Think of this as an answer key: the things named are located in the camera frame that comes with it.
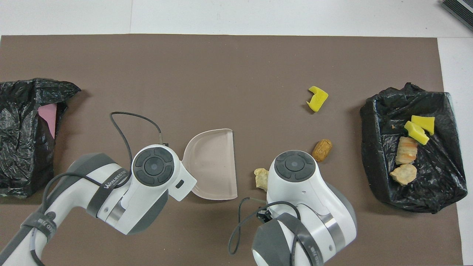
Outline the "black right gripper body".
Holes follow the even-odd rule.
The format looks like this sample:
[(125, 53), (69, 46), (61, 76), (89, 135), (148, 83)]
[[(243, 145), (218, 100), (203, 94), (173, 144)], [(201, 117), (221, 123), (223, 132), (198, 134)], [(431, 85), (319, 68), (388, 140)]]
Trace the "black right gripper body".
[(257, 212), (257, 219), (262, 222), (262, 224), (270, 222), (272, 220), (272, 214), (269, 207), (261, 207)]

